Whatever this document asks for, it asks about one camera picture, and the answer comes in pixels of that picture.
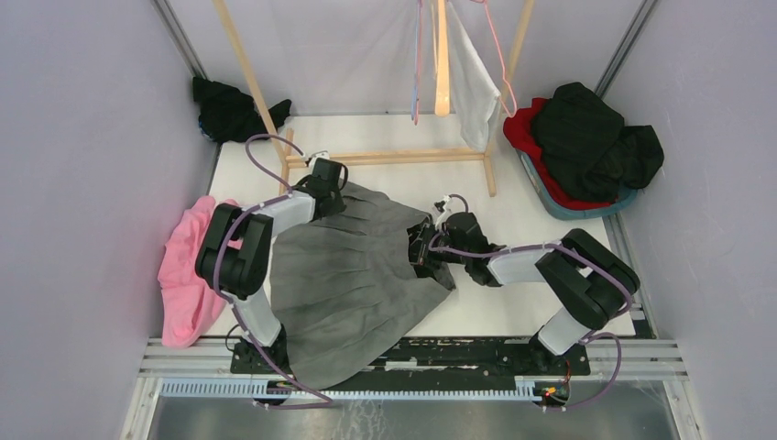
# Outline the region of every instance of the clothing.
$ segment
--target clothing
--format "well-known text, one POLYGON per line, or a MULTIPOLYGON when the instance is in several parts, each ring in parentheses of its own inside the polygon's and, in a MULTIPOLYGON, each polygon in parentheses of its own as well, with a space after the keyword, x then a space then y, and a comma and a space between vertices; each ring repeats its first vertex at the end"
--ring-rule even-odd
POLYGON ((270 268, 291 370, 319 389, 369 365, 449 294, 408 261, 408 229, 426 213, 350 182, 342 194, 341 214, 277 237, 270 268))
POLYGON ((516 112, 515 116, 505 119, 503 126, 505 138, 508 139, 513 148, 519 149, 529 156, 531 164, 537 170, 542 184, 557 204, 576 211, 610 206, 610 202, 583 202, 576 200, 564 192, 559 182, 551 177, 551 174, 542 162, 542 149, 534 142, 534 138, 531 137, 531 120, 540 113, 547 102, 548 100, 545 98, 534 98, 531 100, 531 108, 521 108, 516 112))
POLYGON ((556 89, 531 123, 542 162, 564 191, 580 201, 613 202, 621 185, 644 188, 663 165, 651 126, 624 126, 580 82, 556 89))
MULTIPOLYGON (((227 200, 228 204, 237 203, 227 200)), ((162 345, 184 348, 205 333, 224 309, 224 300, 194 273, 197 254, 211 223, 216 201, 200 197, 192 209, 183 212, 165 244, 165 256, 159 267, 165 319, 162 345)))
POLYGON ((466 35, 453 2, 447 2, 451 102, 461 137, 475 151, 486 151, 499 120, 500 92, 466 35))
MULTIPOLYGON (((210 140, 220 144, 230 140, 246 142, 254 135, 268 133, 254 107, 254 98, 235 87, 194 77, 192 94, 194 102, 200 105, 200 130, 210 140)), ((273 105, 269 109, 272 124, 283 127, 290 110, 289 99, 273 105)))

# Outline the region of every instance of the white table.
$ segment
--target white table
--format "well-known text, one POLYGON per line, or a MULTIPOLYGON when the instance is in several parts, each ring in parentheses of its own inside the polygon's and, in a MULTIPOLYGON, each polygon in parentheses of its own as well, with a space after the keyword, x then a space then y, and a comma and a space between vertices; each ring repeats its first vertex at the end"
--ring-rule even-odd
MULTIPOLYGON (((308 154, 322 149, 346 152, 464 145, 454 115, 422 115, 418 126, 408 115, 296 116, 286 127, 294 127, 295 143, 308 154)), ((262 164, 279 170, 275 150, 268 142, 253 144, 252 151, 262 164)), ((349 171, 351 182, 427 212, 443 195, 462 194, 493 243, 517 246, 552 241, 580 227, 609 247, 600 219, 561 221, 547 214, 518 155, 500 130, 494 151, 498 191, 494 198, 488 196, 480 161, 354 166, 349 171)), ((292 183, 306 172, 292 170, 292 183)), ((278 195, 278 190, 277 182, 251 164, 243 144, 224 144, 210 190, 217 202, 232 198, 242 205, 253 205, 278 195)), ((408 336, 531 336, 561 307, 545 283, 516 283, 493 289, 475 284, 461 266, 452 265, 451 272, 457 289, 408 336)), ((206 334, 225 335, 234 324, 235 318, 225 309, 206 334)), ((628 314, 613 320, 607 330, 634 335, 628 314)))

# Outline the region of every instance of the blue laundry basket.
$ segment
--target blue laundry basket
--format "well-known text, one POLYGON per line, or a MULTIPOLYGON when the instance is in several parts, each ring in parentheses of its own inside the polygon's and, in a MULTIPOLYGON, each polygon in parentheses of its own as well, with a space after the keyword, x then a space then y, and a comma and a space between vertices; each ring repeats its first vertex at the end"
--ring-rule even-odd
POLYGON ((537 169, 534 168, 534 164, 531 163, 529 155, 518 149, 515 151, 518 153, 520 163, 523 164, 523 169, 526 170, 526 173, 529 175, 531 184, 534 185, 534 190, 537 192, 537 195, 540 196, 542 205, 545 206, 545 209, 550 215, 560 220, 579 220, 581 218, 598 218, 604 217, 605 215, 613 215, 626 206, 629 206, 631 202, 634 202, 634 199, 637 198, 637 190, 620 187, 618 201, 605 208, 587 209, 584 211, 575 211, 564 208, 553 200, 548 189, 545 188, 542 179, 540 179, 540 174, 537 172, 537 169))

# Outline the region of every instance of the wooden frame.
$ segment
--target wooden frame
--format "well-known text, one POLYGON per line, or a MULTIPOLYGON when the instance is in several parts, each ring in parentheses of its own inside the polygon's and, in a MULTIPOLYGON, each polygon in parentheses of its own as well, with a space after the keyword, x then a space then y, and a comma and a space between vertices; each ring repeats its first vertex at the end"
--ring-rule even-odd
MULTIPOLYGON (((265 103, 264 96, 257 82, 257 76, 254 74, 254 70, 251 68, 251 63, 248 60, 246 51, 243 48, 243 44, 240 42, 240 37, 237 34, 235 28, 235 22, 229 14, 229 10, 224 3, 224 0, 213 0, 213 6, 215 6, 216 12, 221 19, 222 26, 226 32, 229 42, 232 45, 232 49, 235 51, 237 61, 240 63, 240 68, 243 71, 243 75, 248 83, 248 90, 251 96, 254 98, 254 102, 257 105, 259 115, 267 128, 269 134, 277 135, 278 131, 275 125, 272 123, 272 118, 269 115, 267 104, 265 103)), ((534 8, 534 0, 524 0, 523 8, 520 12, 520 21, 518 29, 513 39, 512 50, 510 51, 507 78, 511 79, 513 73, 515 73, 516 66, 518 65, 518 58, 520 57, 520 50, 523 47, 523 41, 526 38, 526 31, 529 28, 529 20, 531 18, 531 11, 534 8)), ((442 49, 443 45, 447 48, 447 41, 438 41, 442 49)), ((507 85, 502 85, 502 96, 507 93, 507 85)), ((293 140, 294 131, 289 128, 286 130, 286 139, 293 140)), ((275 147, 278 159, 280 160, 281 169, 280 176, 284 180, 289 179, 289 170, 295 168, 304 168, 305 164, 301 158, 291 155, 290 148, 288 146, 281 145, 281 142, 273 139, 273 146, 275 147)), ((354 152, 354 153, 334 153, 331 155, 333 160, 344 163, 345 165, 378 165, 388 163, 423 163, 423 162, 446 162, 446 161, 463 161, 463 160, 482 160, 484 171, 486 172, 486 184, 488 187, 488 194, 491 197, 497 195, 497 183, 494 179, 494 168, 491 164, 491 154, 496 145, 496 140, 491 138, 488 142, 486 151, 478 152, 470 148, 435 148, 435 149, 407 149, 396 151, 369 151, 369 152, 354 152)))

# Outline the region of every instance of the white cloth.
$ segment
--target white cloth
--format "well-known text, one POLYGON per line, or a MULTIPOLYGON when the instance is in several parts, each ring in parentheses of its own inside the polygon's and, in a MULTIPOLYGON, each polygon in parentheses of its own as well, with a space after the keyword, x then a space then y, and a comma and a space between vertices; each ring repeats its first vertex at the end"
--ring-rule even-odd
POLYGON ((499 89, 466 35, 452 2, 448 2, 447 11, 451 102, 466 145, 486 151, 499 119, 499 89))

